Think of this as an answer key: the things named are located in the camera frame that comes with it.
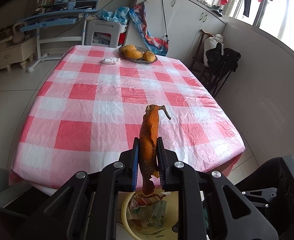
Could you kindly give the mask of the orange peel with stem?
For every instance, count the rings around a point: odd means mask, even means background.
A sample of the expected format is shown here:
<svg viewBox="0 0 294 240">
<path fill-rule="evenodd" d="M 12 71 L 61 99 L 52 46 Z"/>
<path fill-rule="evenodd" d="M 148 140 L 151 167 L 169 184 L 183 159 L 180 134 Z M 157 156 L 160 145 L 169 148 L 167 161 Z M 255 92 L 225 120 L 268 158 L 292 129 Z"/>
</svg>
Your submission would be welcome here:
<svg viewBox="0 0 294 240">
<path fill-rule="evenodd" d="M 154 193 L 155 185 L 151 178 L 159 178 L 156 148 L 160 110 L 164 111 L 169 120 L 171 119 L 165 105 L 147 105 L 139 132 L 138 161 L 143 180 L 142 191 L 146 196 Z"/>
</svg>

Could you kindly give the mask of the red snack wrapper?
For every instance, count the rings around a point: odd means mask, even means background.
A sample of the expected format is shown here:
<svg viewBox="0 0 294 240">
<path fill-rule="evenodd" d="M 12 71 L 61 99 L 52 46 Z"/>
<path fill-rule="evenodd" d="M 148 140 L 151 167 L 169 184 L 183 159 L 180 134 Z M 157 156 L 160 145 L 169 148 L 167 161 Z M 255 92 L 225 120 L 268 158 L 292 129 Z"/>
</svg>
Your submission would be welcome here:
<svg viewBox="0 0 294 240">
<path fill-rule="evenodd" d="M 129 202 L 129 205 L 133 209 L 137 209 L 141 206 L 148 206 L 152 205 L 156 202 L 162 200 L 166 195 L 163 193 L 153 193 L 149 196 L 145 196 L 144 194 L 137 194 L 135 193 Z"/>
</svg>

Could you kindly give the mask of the white tissue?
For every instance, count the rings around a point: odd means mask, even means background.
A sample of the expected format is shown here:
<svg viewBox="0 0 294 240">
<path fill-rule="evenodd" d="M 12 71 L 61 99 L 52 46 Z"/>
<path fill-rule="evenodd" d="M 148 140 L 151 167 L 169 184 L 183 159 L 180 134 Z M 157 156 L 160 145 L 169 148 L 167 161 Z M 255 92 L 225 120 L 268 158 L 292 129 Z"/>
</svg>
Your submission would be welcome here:
<svg viewBox="0 0 294 240">
<path fill-rule="evenodd" d="M 121 62 L 121 58 L 118 57 L 106 57 L 101 60 L 103 64 L 119 64 Z"/>
</svg>

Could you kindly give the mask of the blue milk carton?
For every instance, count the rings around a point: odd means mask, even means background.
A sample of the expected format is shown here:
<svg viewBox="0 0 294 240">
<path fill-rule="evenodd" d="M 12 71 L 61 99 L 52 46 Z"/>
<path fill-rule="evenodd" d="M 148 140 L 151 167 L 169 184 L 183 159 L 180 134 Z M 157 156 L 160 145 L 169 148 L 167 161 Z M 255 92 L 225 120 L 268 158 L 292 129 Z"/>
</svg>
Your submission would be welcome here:
<svg viewBox="0 0 294 240">
<path fill-rule="evenodd" d="M 160 200 L 152 205 L 152 214 L 148 220 L 148 227 L 162 228 L 167 207 L 166 200 Z"/>
</svg>

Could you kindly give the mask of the yellow trash basin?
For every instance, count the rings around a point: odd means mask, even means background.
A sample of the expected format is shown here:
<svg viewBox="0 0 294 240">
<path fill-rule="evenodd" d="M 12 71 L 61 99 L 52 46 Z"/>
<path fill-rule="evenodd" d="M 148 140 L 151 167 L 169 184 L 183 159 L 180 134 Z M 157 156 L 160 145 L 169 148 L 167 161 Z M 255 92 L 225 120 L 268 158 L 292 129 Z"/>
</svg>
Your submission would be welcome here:
<svg viewBox="0 0 294 240">
<path fill-rule="evenodd" d="M 130 207 L 129 202 L 135 193 L 142 194 L 141 191 L 128 193 L 122 204 L 122 225 L 127 233 L 134 239 L 178 239 L 178 233 L 172 230 L 172 227 L 178 222 L 178 193 L 164 192 L 160 189 L 154 192 L 166 195 L 162 199 L 167 201 L 162 228 L 147 225 L 152 214 L 152 205 L 141 206 L 137 209 Z"/>
</svg>

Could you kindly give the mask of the red white checkered tablecloth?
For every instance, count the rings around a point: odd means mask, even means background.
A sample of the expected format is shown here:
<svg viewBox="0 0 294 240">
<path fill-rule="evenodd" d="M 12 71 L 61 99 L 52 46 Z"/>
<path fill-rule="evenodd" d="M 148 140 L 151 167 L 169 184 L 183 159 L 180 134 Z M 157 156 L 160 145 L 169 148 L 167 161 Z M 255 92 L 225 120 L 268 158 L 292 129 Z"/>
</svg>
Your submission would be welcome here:
<svg viewBox="0 0 294 240">
<path fill-rule="evenodd" d="M 195 168 L 229 174 L 243 140 L 222 108 L 177 59 L 122 60 L 113 48 L 74 46 L 44 82 L 31 107 L 11 165 L 11 184 L 57 189 L 78 171 L 98 172 L 139 135 L 145 109 L 163 105 L 158 133 L 165 148 Z"/>
</svg>

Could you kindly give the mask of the wicker fruit basket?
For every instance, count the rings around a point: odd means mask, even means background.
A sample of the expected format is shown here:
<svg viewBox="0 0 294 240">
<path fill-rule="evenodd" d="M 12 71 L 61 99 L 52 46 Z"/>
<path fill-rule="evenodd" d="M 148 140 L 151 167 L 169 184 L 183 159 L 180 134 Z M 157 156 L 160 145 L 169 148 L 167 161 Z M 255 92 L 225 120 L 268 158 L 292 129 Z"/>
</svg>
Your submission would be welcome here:
<svg viewBox="0 0 294 240">
<path fill-rule="evenodd" d="M 158 60 L 152 51 L 131 44 L 122 46 L 118 50 L 126 60 L 133 63 L 152 64 Z"/>
</svg>

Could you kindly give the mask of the yellow mango right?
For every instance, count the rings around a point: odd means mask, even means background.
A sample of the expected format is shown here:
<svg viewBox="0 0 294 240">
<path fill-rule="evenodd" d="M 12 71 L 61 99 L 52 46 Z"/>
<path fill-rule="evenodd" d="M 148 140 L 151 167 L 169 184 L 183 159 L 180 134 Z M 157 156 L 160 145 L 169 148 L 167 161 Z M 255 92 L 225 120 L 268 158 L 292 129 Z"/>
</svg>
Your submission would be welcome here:
<svg viewBox="0 0 294 240">
<path fill-rule="evenodd" d="M 143 59 L 146 62 L 154 62 L 156 60 L 156 56 L 153 52 L 148 50 L 143 54 Z"/>
</svg>

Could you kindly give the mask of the yellow mango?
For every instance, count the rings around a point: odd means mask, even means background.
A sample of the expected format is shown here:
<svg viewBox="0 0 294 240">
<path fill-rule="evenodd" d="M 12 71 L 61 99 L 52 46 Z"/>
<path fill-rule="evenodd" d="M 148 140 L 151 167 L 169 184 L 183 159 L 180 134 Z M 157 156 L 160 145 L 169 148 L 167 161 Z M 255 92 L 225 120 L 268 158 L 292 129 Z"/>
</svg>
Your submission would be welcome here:
<svg viewBox="0 0 294 240">
<path fill-rule="evenodd" d="M 138 50 L 127 50 L 124 55 L 133 60 L 139 60 L 143 57 L 143 53 Z"/>
<path fill-rule="evenodd" d="M 143 59 L 146 62 L 154 62 L 156 60 L 156 56 L 153 52 L 148 50 L 143 54 Z"/>
<path fill-rule="evenodd" d="M 120 48 L 120 51 L 122 53 L 125 53 L 127 50 L 136 50 L 136 47 L 134 45 L 132 45 L 132 44 L 128 44 L 128 45 L 122 46 Z"/>
</svg>

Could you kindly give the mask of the yellow mango back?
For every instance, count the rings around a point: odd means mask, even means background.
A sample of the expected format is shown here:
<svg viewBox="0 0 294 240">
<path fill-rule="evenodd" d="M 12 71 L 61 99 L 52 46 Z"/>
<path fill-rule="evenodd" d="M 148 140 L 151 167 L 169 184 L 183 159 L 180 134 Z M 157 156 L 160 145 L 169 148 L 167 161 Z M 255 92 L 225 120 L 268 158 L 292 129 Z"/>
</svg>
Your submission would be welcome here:
<svg viewBox="0 0 294 240">
<path fill-rule="evenodd" d="M 122 46 L 120 48 L 120 51 L 122 53 L 125 53 L 127 50 L 136 50 L 136 47 L 134 45 L 132 45 L 132 44 L 128 44 L 128 45 Z"/>
</svg>

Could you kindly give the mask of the white stuffed bag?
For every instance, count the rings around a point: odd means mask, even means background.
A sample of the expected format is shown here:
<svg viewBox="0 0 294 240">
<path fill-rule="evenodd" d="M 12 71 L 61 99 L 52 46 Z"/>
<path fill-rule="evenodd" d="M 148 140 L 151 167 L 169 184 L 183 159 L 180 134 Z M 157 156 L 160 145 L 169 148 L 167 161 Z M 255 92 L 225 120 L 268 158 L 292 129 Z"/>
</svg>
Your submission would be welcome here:
<svg viewBox="0 0 294 240">
<path fill-rule="evenodd" d="M 223 55 L 223 49 L 224 49 L 224 44 L 223 44 L 223 39 L 224 37 L 221 34 L 215 34 L 212 37 L 208 37 L 205 41 L 204 41 L 204 54 L 203 54 L 203 61 L 204 61 L 204 65 L 206 67 L 208 67 L 208 59 L 206 56 L 206 52 L 210 49 L 214 49 L 216 48 L 216 45 L 218 43 L 221 44 L 221 55 Z"/>
</svg>

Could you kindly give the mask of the white plastic stool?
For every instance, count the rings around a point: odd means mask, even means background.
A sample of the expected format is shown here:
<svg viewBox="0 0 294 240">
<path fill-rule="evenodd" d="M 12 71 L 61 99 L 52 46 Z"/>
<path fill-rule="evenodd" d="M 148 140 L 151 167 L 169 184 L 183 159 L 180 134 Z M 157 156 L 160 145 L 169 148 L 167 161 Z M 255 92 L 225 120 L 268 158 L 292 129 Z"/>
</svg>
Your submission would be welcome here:
<svg viewBox="0 0 294 240">
<path fill-rule="evenodd" d="M 128 25 L 103 20 L 87 20 L 86 46 L 120 48 L 125 41 Z"/>
</svg>

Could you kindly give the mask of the white tall cabinet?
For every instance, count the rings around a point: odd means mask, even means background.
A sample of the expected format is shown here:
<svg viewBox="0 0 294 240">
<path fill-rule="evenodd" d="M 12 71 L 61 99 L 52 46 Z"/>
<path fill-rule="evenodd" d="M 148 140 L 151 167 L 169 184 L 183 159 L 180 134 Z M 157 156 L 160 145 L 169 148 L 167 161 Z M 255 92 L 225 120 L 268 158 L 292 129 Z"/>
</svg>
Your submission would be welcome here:
<svg viewBox="0 0 294 240">
<path fill-rule="evenodd" d="M 179 59 L 187 67 L 199 45 L 200 29 L 213 35 L 221 34 L 226 23 L 196 0 L 145 1 L 146 21 L 152 37 L 165 38 L 168 33 L 167 57 Z"/>
</svg>

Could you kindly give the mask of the blue kids study desk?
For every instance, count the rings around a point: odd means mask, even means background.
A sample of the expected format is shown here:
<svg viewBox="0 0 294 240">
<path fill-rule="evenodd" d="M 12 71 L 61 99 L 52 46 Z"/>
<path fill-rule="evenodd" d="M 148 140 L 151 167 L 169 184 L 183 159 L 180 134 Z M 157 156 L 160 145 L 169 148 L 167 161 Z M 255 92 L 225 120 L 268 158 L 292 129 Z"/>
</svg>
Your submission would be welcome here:
<svg viewBox="0 0 294 240">
<path fill-rule="evenodd" d="M 37 64 L 44 61 L 52 61 L 61 59 L 60 56 L 50 56 L 48 53 L 41 52 L 41 45 L 47 43 L 58 42 L 80 42 L 85 44 L 86 27 L 88 16 L 93 15 L 98 11 L 98 4 L 100 0 L 80 0 L 60 3 L 60 10 L 49 11 L 24 18 L 22 22 L 24 26 L 21 28 L 22 32 L 35 31 L 36 37 L 36 61 L 27 67 L 27 72 L 34 71 Z M 62 27 L 70 25 L 72 28 L 82 24 L 81 34 L 78 36 L 62 37 L 57 34 L 50 38 L 41 38 L 40 30 L 51 27 Z"/>
</svg>

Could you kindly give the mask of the cream kettlebell vase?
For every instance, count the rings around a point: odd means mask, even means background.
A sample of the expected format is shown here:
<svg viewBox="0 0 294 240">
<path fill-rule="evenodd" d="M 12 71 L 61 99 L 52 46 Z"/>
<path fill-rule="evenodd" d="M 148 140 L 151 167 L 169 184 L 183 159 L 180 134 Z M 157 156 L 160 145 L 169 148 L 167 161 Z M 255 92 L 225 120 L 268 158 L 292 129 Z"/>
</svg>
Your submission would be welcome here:
<svg viewBox="0 0 294 240">
<path fill-rule="evenodd" d="M 17 22 L 12 27 L 12 42 L 13 44 L 19 44 L 24 40 L 24 32 L 20 30 L 16 30 L 17 27 L 24 27 L 26 25 L 26 22 Z"/>
</svg>

